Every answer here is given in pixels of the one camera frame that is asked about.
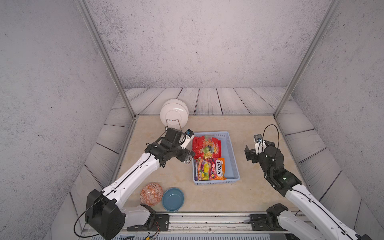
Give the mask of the red Lot 100 candy bag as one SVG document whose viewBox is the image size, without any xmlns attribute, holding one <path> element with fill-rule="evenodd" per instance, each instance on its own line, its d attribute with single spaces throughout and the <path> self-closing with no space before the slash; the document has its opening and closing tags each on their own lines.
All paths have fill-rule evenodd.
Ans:
<svg viewBox="0 0 384 240">
<path fill-rule="evenodd" d="M 217 159 L 222 157 L 221 141 L 214 137 L 194 137 L 193 139 L 194 159 Z"/>
</svg>

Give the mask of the light blue plastic basket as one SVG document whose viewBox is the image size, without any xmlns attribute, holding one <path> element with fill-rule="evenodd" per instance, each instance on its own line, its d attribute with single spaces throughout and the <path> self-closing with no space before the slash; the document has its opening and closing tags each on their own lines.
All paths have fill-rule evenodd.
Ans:
<svg viewBox="0 0 384 240">
<path fill-rule="evenodd" d="M 240 179 L 240 174 L 234 154 L 234 149 L 232 147 L 232 142 L 230 139 L 230 134 L 228 132 L 203 132 L 203 133 L 196 133 L 195 137 L 214 137 L 221 141 L 222 145 L 222 157 L 225 158 L 225 176 L 226 180 L 224 181 L 195 181 L 194 180 L 194 163 L 195 160 L 193 160 L 193 181 L 196 185 L 212 185 L 212 184 L 230 184 L 235 183 Z"/>
</svg>

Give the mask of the orange Fox's bag wall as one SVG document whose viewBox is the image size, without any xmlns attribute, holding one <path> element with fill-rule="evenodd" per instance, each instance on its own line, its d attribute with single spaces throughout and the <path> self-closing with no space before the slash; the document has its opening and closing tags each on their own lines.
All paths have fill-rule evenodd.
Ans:
<svg viewBox="0 0 384 240">
<path fill-rule="evenodd" d="M 217 159 L 197 159 L 198 162 L 198 181 L 224 181 L 225 158 Z"/>
</svg>

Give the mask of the purple Fox's candy bag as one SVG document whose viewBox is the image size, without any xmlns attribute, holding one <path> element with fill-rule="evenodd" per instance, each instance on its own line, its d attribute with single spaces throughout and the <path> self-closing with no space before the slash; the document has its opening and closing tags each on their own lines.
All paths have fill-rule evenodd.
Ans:
<svg viewBox="0 0 384 240">
<path fill-rule="evenodd" d="M 198 181 L 198 162 L 195 161 L 194 163 L 194 180 L 197 182 Z"/>
</svg>

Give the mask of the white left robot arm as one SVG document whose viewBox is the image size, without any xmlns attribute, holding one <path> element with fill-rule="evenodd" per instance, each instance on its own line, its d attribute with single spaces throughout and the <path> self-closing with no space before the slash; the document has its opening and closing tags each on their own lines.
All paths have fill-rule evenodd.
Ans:
<svg viewBox="0 0 384 240">
<path fill-rule="evenodd" d="M 113 239 L 122 229 L 142 226 L 149 231 L 155 224 L 156 212 L 151 207 L 140 204 L 125 208 L 130 195 L 154 171 L 172 158 L 188 164 L 194 156 L 188 145 L 191 138 L 183 143 L 173 144 L 165 139 L 160 143 L 147 145 L 138 161 L 119 179 L 102 191 L 92 190 L 87 196 L 85 221 L 105 240 Z"/>
</svg>

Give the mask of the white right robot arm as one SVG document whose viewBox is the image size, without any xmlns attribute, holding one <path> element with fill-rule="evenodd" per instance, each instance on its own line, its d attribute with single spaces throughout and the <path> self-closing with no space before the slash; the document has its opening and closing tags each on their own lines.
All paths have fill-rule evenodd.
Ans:
<svg viewBox="0 0 384 240">
<path fill-rule="evenodd" d="M 264 179 L 282 197 L 293 203 L 311 222 L 300 220 L 282 204 L 266 211 L 266 224 L 271 230 L 286 230 L 300 240 L 368 240 L 359 235 L 327 210 L 293 173 L 285 169 L 284 155 L 273 142 L 262 135 L 254 136 L 255 148 L 245 148 L 247 161 L 259 164 Z"/>
</svg>

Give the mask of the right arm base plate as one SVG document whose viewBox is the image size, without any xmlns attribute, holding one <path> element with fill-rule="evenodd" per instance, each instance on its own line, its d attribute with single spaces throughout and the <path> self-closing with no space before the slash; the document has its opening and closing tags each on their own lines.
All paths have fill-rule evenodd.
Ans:
<svg viewBox="0 0 384 240">
<path fill-rule="evenodd" d="M 279 231 L 277 217 L 271 214 L 250 214 L 250 224 L 253 231 Z"/>
</svg>

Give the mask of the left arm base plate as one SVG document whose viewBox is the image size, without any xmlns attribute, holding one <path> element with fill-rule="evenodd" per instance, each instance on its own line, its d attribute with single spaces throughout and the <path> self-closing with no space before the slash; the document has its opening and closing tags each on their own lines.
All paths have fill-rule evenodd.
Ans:
<svg viewBox="0 0 384 240">
<path fill-rule="evenodd" d="M 128 232 L 167 232 L 169 230 L 170 215 L 155 214 L 142 226 L 132 226 L 126 228 Z"/>
</svg>

